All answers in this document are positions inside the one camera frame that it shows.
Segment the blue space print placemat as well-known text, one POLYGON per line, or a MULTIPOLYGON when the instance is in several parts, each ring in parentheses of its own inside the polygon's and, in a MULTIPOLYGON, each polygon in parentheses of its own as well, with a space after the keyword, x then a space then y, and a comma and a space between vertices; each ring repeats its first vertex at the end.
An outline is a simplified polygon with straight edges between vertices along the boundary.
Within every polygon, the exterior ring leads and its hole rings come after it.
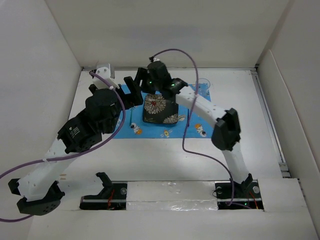
MULTIPOLYGON (((142 93, 143 104, 135 106, 130 125, 130 109, 126 110, 126 117, 121 130, 115 139, 181 139, 187 123, 189 109, 179 105, 178 122, 176 124, 153 124, 143 122, 144 101, 147 93, 142 93)), ((202 117, 192 113, 186 138, 210 138, 213 133, 211 127, 202 117)))

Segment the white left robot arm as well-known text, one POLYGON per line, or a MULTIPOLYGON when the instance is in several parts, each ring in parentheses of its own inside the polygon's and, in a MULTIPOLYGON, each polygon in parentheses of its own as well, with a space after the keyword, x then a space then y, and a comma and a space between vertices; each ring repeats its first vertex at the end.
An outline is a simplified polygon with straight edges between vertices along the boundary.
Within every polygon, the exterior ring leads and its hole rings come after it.
POLYGON ((55 210, 65 196, 59 188, 60 174, 76 159, 114 138, 124 125, 119 118, 125 119, 128 108, 143 104, 140 80, 136 78, 124 78, 129 93, 97 74, 94 80, 85 108, 62 126, 44 158, 30 162, 35 168, 26 176, 8 182, 11 193, 21 196, 16 205, 27 218, 55 210))

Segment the iridescent metal fork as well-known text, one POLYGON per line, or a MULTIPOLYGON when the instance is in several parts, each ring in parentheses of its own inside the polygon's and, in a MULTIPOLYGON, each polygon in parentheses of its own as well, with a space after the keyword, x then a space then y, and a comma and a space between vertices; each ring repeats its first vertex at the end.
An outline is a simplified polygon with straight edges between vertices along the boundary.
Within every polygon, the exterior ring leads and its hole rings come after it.
POLYGON ((132 122, 133 122, 133 112, 135 110, 135 107, 133 106, 131 109, 130 109, 130 118, 129 118, 129 125, 131 126, 132 125, 132 122))

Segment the black floral square plate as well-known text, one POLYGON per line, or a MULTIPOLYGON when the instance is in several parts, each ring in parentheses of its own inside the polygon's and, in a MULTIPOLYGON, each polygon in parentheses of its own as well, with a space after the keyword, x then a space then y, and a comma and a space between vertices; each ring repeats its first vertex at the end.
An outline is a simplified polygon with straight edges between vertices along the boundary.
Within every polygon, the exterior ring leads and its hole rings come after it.
POLYGON ((150 124, 174 125, 178 122, 179 105, 161 94, 147 94, 144 99, 142 120, 150 124))

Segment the clear plastic cup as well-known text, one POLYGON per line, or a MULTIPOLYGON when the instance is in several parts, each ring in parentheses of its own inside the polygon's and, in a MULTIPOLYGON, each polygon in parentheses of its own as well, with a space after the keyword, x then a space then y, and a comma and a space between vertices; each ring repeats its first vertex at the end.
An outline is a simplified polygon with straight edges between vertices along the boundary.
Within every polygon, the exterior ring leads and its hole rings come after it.
POLYGON ((198 79, 198 94, 202 97, 206 97, 210 95, 210 86, 211 83, 206 78, 199 78, 198 79))

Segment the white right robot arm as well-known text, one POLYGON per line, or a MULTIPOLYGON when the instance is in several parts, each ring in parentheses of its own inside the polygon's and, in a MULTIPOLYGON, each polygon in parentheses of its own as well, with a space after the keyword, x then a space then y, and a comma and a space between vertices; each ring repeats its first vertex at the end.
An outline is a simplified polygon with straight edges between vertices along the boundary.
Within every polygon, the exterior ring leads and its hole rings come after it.
POLYGON ((231 191, 237 197, 249 192, 253 181, 245 164, 240 145, 240 121, 234 108, 223 109, 196 93, 180 78, 172 78, 166 65, 161 61, 151 62, 147 68, 139 67, 134 78, 142 92, 153 94, 160 92, 165 99, 174 100, 180 106, 189 109, 205 120, 212 128, 211 141, 222 151, 227 168, 233 179, 231 191))

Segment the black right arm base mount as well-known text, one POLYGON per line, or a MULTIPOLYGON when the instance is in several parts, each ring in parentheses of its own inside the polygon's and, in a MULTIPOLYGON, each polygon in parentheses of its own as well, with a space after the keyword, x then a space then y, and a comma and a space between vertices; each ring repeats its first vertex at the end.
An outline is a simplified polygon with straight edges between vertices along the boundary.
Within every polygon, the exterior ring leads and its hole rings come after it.
POLYGON ((234 184, 234 193, 230 181, 215 181, 212 196, 217 199, 218 210, 263 210, 263 201, 259 183, 253 180, 245 190, 234 184))

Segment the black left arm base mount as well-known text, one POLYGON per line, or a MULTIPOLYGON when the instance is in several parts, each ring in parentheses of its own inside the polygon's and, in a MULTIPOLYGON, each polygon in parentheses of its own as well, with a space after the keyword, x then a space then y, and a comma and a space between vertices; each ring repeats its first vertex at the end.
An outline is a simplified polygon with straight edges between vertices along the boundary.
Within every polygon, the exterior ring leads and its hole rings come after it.
POLYGON ((102 182, 102 189, 97 195, 81 197, 79 208, 88 211, 120 211, 126 210, 127 182, 113 182, 105 172, 95 174, 102 182))

